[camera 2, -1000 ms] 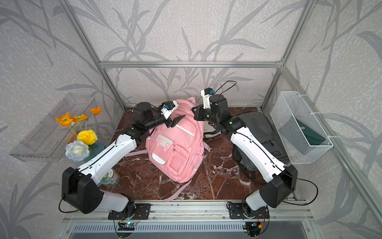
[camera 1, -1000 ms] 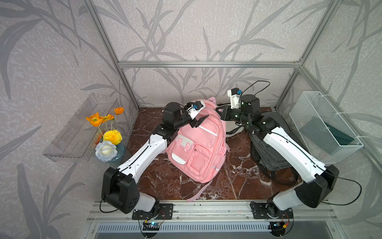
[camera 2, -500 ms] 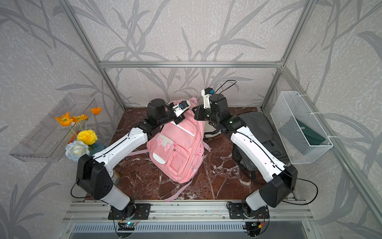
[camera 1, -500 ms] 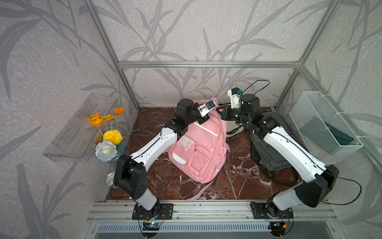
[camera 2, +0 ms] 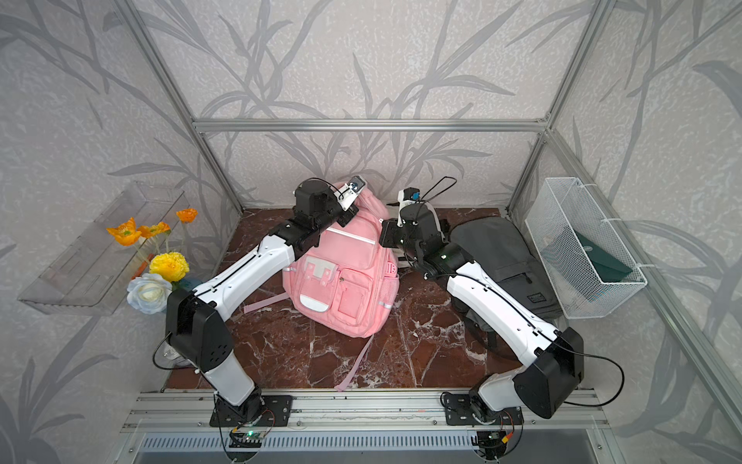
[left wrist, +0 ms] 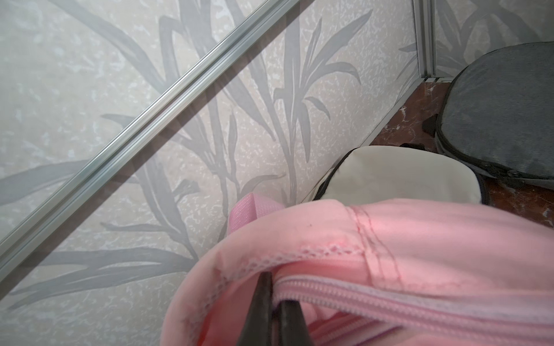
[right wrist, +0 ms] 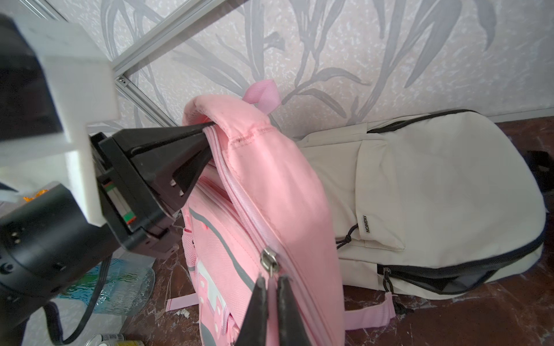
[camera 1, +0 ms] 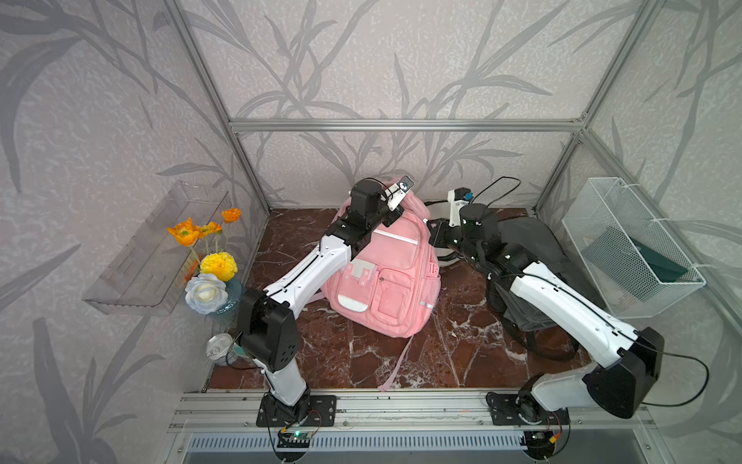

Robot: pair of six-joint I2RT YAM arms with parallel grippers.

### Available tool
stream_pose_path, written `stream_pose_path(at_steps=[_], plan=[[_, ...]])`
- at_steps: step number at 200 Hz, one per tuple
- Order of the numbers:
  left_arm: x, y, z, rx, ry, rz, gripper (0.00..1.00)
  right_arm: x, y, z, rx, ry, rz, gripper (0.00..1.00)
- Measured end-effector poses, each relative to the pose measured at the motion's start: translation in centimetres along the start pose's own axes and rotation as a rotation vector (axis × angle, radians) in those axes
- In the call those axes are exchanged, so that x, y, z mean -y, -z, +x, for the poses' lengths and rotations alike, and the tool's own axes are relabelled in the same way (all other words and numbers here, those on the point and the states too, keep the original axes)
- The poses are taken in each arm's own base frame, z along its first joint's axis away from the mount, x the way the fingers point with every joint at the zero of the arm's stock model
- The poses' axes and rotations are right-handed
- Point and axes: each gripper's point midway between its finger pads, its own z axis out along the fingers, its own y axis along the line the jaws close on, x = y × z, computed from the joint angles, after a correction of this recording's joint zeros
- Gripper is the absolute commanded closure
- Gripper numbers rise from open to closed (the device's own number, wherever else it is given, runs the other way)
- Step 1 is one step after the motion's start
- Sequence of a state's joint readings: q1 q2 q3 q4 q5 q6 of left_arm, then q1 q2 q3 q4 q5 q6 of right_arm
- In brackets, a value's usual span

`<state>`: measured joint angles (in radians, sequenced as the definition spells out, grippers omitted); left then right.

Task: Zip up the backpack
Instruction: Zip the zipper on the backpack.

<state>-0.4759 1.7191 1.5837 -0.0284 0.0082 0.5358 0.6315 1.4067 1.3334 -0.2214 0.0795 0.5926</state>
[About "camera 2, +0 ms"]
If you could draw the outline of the pink backpack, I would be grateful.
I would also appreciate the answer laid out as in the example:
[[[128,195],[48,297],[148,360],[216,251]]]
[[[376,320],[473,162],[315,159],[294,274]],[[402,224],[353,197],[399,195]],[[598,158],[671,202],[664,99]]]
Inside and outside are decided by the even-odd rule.
[[[394,305],[399,278],[397,258],[380,245],[386,205],[369,189],[355,200],[359,208],[347,225],[332,225],[321,234],[318,247],[282,271],[284,292],[246,305],[250,313],[289,300],[304,316],[366,344],[345,379],[335,389],[345,391],[382,330]]]

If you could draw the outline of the grey fabric backpack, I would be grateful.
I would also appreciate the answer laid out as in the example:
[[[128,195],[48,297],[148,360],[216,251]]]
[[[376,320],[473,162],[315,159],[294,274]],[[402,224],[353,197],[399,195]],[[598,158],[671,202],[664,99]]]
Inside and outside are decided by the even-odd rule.
[[[499,217],[477,218],[456,225],[449,239],[531,313],[547,322],[562,315],[543,265],[512,222]]]

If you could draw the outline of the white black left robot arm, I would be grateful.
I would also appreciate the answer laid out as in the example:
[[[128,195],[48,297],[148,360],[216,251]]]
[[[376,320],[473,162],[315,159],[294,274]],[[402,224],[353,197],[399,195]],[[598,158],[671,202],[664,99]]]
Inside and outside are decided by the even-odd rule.
[[[275,226],[228,269],[191,290],[173,291],[167,300],[164,341],[208,380],[218,398],[248,409],[260,398],[255,382],[234,353],[226,322],[243,301],[272,276],[317,247],[334,224],[347,225],[366,182],[354,176],[342,187],[309,178],[294,191],[293,216]]]

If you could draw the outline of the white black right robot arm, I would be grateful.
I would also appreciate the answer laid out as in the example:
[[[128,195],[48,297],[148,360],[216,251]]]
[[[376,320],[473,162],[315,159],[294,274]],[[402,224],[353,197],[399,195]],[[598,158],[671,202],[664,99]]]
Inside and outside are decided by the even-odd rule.
[[[550,419],[583,380],[583,338],[558,330],[503,290],[473,257],[444,237],[435,210],[421,200],[401,200],[385,220],[380,242],[399,249],[425,280],[436,282],[499,334],[521,363],[492,374],[470,390],[471,413],[492,423],[500,411],[527,407]]]

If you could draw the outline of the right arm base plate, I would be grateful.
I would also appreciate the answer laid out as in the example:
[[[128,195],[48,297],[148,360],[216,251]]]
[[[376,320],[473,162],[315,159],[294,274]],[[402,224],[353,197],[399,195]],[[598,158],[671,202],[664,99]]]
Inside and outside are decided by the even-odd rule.
[[[469,394],[442,392],[440,404],[446,413],[447,425],[499,425],[516,427],[524,423],[522,410],[519,407],[491,410],[478,397]]]

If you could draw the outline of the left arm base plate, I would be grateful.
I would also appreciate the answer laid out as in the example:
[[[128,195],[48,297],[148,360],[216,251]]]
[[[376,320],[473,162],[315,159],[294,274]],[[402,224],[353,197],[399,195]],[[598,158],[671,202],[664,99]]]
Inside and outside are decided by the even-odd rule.
[[[286,427],[293,399],[293,396],[252,394],[244,403],[235,406],[216,394],[210,427]]]

